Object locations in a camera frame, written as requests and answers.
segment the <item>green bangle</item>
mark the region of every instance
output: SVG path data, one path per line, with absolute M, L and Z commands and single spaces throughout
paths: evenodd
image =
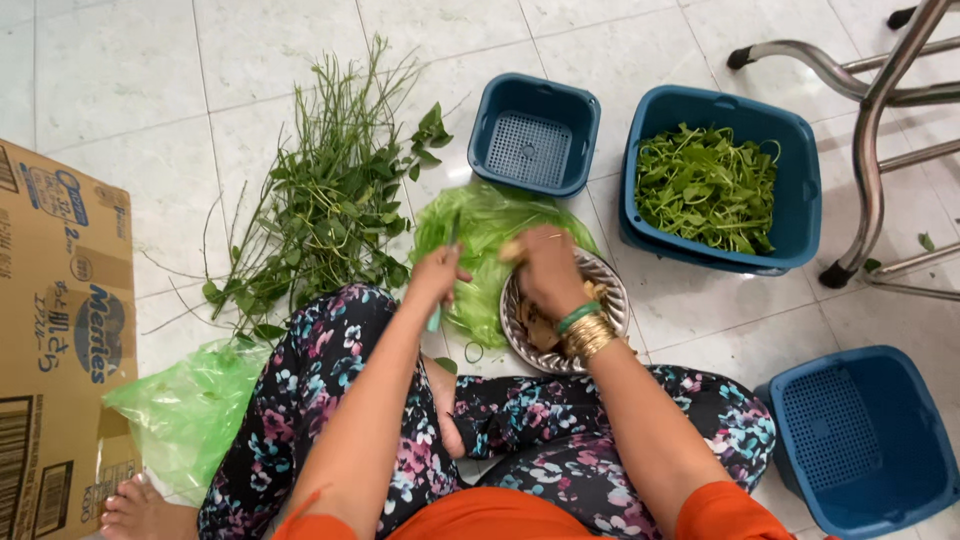
M 581 317 L 588 313 L 593 313 L 594 311 L 602 311 L 603 307 L 596 302 L 587 302 L 580 307 L 574 309 L 569 315 L 564 317 L 563 321 L 560 321 L 560 324 L 557 325 L 557 335 L 563 336 L 566 331 L 570 330 L 570 325 L 580 320 Z

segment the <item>bracelet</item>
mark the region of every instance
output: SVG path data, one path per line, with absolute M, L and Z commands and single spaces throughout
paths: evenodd
M 616 339 L 616 332 L 603 313 L 594 311 L 571 324 L 563 339 L 566 355 L 579 355 L 587 365 L 594 355 Z
M 557 325 L 557 335 L 564 335 L 567 330 L 570 329 L 570 326 L 579 321 L 584 315 L 588 313 L 593 313 L 595 311 L 603 311 L 603 308 L 600 304 L 596 302 L 587 302 L 580 307 L 577 307 L 570 312 L 569 315 L 564 317 L 563 321 L 560 321 L 560 324 Z

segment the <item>barcode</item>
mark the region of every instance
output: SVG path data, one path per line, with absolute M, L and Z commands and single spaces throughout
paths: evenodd
M 16 187 L 16 178 L 13 177 L 13 168 L 10 166 L 10 159 L 7 158 L 7 149 L 0 146 L 0 187 L 18 193 Z
M 73 461 L 43 469 L 40 482 L 40 503 L 36 506 L 34 537 L 53 532 L 66 525 L 66 508 L 70 496 Z
M 29 397 L 0 400 L 0 538 L 13 537 L 27 467 L 32 403 Z

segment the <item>black rubber foot cap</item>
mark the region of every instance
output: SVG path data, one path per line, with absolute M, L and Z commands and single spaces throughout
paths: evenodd
M 856 274 L 856 270 L 851 272 L 841 268 L 839 263 L 834 262 L 826 272 L 820 275 L 820 283 L 831 289 L 842 289 L 847 286 L 847 282 L 853 277 L 853 274 Z
M 910 17 L 913 16 L 913 12 L 917 8 L 907 8 L 906 10 L 900 10 L 898 12 L 893 12 L 890 14 L 890 18 L 887 19 L 887 27 L 890 30 L 899 30 L 906 26 L 906 23 L 910 22 Z
M 754 63 L 756 60 L 750 60 L 750 49 L 753 48 L 753 45 L 750 47 L 744 47 L 742 49 L 737 49 L 730 53 L 730 57 L 727 58 L 727 67 L 730 69 L 740 69 L 748 63 Z

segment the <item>silver tray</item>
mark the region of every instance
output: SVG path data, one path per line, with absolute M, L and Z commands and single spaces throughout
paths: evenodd
M 580 274 L 594 283 L 607 286 L 604 310 L 610 318 L 613 330 L 619 336 L 627 334 L 630 322 L 630 302 L 627 289 L 616 272 L 600 257 L 581 248 L 573 248 L 573 256 Z M 581 357 L 568 358 L 557 353 L 541 353 L 527 340 L 527 330 L 516 320 L 516 305 L 522 297 L 517 283 L 516 271 L 511 272 L 500 292 L 500 326 L 514 351 L 535 368 L 557 375 L 578 375 L 587 372 Z

